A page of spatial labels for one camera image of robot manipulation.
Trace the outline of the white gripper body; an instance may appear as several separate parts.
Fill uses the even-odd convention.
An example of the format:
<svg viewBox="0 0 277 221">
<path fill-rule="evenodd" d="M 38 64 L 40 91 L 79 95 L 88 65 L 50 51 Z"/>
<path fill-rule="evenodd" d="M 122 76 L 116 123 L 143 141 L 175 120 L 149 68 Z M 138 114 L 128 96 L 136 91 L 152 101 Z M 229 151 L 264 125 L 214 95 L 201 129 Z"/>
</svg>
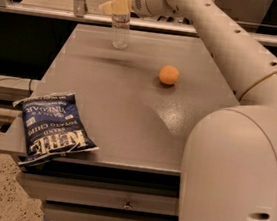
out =
<svg viewBox="0 0 277 221">
<path fill-rule="evenodd" d="M 173 17 L 176 14 L 166 0 L 132 0 L 131 5 L 133 12 L 139 17 Z"/>
</svg>

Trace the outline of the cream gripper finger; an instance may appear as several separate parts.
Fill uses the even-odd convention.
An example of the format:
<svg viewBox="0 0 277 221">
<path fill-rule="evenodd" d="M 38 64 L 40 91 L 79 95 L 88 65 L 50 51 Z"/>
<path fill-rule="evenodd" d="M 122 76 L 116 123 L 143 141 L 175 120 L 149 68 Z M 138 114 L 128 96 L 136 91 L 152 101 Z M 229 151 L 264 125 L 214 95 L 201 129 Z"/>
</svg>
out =
<svg viewBox="0 0 277 221">
<path fill-rule="evenodd" d="M 129 14 L 131 12 L 131 0 L 113 0 L 111 2 L 113 14 Z"/>
<path fill-rule="evenodd" d="M 110 1 L 101 4 L 100 10 L 102 11 L 103 15 L 113 15 L 113 8 Z"/>
</svg>

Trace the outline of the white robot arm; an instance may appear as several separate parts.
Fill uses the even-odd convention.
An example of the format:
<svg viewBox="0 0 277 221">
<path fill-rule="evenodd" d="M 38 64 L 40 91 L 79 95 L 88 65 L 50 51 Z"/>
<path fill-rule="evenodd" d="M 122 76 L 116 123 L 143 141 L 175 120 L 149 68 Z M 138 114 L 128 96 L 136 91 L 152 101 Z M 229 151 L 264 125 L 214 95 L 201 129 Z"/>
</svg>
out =
<svg viewBox="0 0 277 221">
<path fill-rule="evenodd" d="M 112 0 L 101 8 L 191 20 L 239 101 L 191 131 L 179 221 L 277 221 L 277 58 L 214 0 Z"/>
</svg>

